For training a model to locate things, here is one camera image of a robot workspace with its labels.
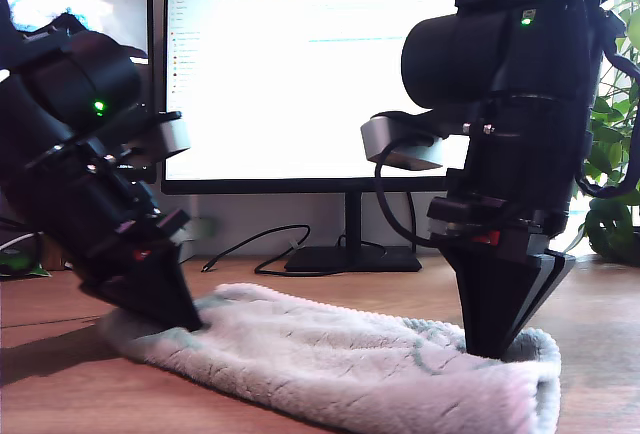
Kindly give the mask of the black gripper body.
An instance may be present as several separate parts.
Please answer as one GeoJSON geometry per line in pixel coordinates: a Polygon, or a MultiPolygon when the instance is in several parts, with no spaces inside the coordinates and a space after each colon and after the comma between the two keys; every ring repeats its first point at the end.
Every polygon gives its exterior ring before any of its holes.
{"type": "Polygon", "coordinates": [[[22,169],[25,218],[63,249],[83,282],[126,275],[178,244],[189,221],[162,213],[149,190],[89,146],[56,145],[22,169]]]}
{"type": "Polygon", "coordinates": [[[464,167],[428,209],[430,239],[495,254],[545,254],[566,227],[583,151],[585,113],[571,101],[495,98],[429,115],[469,138],[464,167]]]}

